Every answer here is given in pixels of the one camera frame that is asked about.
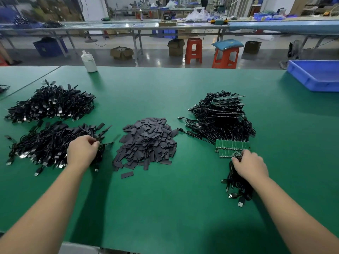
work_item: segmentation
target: foot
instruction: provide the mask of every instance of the foot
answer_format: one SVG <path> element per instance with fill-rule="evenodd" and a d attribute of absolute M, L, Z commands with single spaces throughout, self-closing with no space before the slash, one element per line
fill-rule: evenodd
<path fill-rule="evenodd" d="M 12 63 L 9 63 L 9 61 L 6 61 L 7 65 L 9 66 L 15 66 L 15 65 L 19 65 L 22 63 L 22 61 L 16 61 L 16 60 L 13 60 Z"/>

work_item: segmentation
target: plastic bag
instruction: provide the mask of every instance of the plastic bag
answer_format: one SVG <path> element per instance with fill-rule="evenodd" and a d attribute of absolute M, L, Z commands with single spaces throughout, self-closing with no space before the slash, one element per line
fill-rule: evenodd
<path fill-rule="evenodd" d="M 187 17 L 183 19 L 183 21 L 207 21 L 209 17 L 210 14 L 208 11 L 205 10 L 205 7 L 202 7 L 200 12 L 195 9 L 192 13 L 188 14 Z"/>
<path fill-rule="evenodd" d="M 169 1 L 165 8 L 175 8 L 175 2 Z"/>

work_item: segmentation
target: white bottle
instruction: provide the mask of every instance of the white bottle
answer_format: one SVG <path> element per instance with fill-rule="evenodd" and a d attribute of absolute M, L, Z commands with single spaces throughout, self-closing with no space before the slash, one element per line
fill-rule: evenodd
<path fill-rule="evenodd" d="M 141 8 L 140 8 L 139 12 L 140 12 L 140 20 L 144 20 L 144 15 L 142 14 Z"/>
<path fill-rule="evenodd" d="M 90 53 L 86 53 L 86 51 L 82 51 L 81 59 L 87 69 L 87 72 L 96 72 L 98 71 L 97 66 L 95 65 L 95 61 L 93 56 Z"/>

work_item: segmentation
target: blue cushion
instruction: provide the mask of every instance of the blue cushion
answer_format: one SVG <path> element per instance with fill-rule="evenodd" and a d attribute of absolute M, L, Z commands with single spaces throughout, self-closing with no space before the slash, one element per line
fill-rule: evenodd
<path fill-rule="evenodd" d="M 221 51 L 232 47 L 244 47 L 244 45 L 241 42 L 234 39 L 227 39 L 224 41 L 215 42 L 212 45 L 217 47 Z"/>

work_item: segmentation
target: green tabletop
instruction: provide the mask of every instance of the green tabletop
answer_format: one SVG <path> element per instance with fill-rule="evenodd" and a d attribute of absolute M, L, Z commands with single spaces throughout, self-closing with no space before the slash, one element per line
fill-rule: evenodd
<path fill-rule="evenodd" d="M 0 85 L 11 86 L 10 89 L 0 94 L 0 100 L 24 88 L 32 82 L 41 79 L 48 73 L 59 68 L 58 66 L 17 66 L 0 67 Z"/>
<path fill-rule="evenodd" d="M 95 94 L 95 109 L 70 126 L 112 125 L 104 142 L 124 134 L 122 127 L 146 117 L 166 117 L 172 128 L 184 126 L 179 116 L 208 92 L 246 95 L 244 107 L 257 136 L 251 146 L 269 174 L 295 201 L 335 235 L 339 177 L 336 152 L 339 99 L 336 93 L 310 92 L 282 70 L 63 66 L 46 77 L 64 87 Z M 29 98 L 40 82 L 2 100 L 11 107 Z M 0 109 L 0 116 L 6 111 Z M 35 123 L 0 120 L 0 131 L 19 139 Z M 245 203 L 228 199 L 225 185 L 229 159 L 214 146 L 185 134 L 175 137 L 172 165 L 136 167 L 121 179 L 111 161 L 122 145 L 106 153 L 100 171 L 87 171 L 82 181 L 65 241 L 138 253 L 288 253 L 258 196 Z M 6 231 L 43 194 L 60 169 L 38 177 L 28 159 L 5 166 L 9 142 L 0 147 L 0 230 Z"/>

